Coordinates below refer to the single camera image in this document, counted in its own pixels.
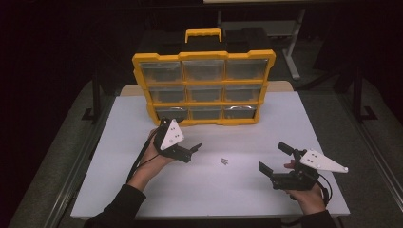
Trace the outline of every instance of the white triangular part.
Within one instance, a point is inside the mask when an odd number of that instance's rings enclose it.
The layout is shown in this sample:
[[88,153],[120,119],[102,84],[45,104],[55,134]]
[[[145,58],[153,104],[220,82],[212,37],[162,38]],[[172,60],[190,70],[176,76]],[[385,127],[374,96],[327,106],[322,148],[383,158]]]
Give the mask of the white triangular part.
[[184,135],[181,132],[177,121],[172,119],[171,124],[168,127],[168,131],[166,131],[163,143],[161,144],[161,150],[165,150],[166,148],[169,148],[182,140],[184,140]]
[[349,172],[347,167],[334,162],[315,150],[308,150],[299,162],[316,170],[326,170],[337,173]]

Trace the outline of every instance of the yellow organizer box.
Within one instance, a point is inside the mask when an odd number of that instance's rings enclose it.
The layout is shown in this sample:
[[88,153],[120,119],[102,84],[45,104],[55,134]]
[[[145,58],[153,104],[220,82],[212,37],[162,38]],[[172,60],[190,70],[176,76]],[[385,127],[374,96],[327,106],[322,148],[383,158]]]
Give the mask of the yellow organizer box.
[[155,124],[256,124],[275,52],[262,28],[148,31],[133,56],[134,75]]

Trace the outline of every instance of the carrying handle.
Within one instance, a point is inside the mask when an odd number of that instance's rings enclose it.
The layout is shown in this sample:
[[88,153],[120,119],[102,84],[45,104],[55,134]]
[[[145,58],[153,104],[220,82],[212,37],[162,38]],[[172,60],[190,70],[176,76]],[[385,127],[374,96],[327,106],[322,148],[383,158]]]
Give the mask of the carrying handle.
[[212,36],[218,35],[221,42],[221,30],[219,28],[206,28],[206,29],[188,29],[184,37],[184,42],[187,43],[189,36]]

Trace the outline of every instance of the sleeve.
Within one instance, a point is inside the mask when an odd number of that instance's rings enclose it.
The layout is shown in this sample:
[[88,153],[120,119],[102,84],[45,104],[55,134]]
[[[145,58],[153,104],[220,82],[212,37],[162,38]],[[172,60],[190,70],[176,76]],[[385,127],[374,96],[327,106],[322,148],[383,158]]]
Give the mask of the sleeve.
[[84,227],[133,227],[134,218],[144,200],[145,195],[141,191],[124,184],[115,199],[104,209],[104,212],[89,219]]
[[328,210],[303,216],[300,221],[301,226],[304,228],[336,228],[335,222]]

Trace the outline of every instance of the hand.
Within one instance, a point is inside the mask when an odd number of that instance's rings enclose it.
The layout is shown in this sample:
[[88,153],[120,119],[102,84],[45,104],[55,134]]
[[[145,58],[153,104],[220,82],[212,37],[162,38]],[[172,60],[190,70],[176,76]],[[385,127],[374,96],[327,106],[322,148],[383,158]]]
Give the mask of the hand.
[[[293,169],[294,165],[295,161],[291,160],[290,163],[284,164],[284,167]],[[304,215],[310,215],[326,210],[326,206],[322,198],[322,191],[317,184],[315,184],[311,190],[285,190],[285,192],[293,196],[298,201]]]
[[146,149],[142,160],[140,161],[139,167],[136,172],[131,177],[130,181],[127,183],[138,190],[142,191],[147,186],[148,182],[152,178],[157,176],[158,173],[169,163],[173,162],[174,159],[170,159],[159,155],[157,149],[154,147],[154,137],[151,139],[151,143]]

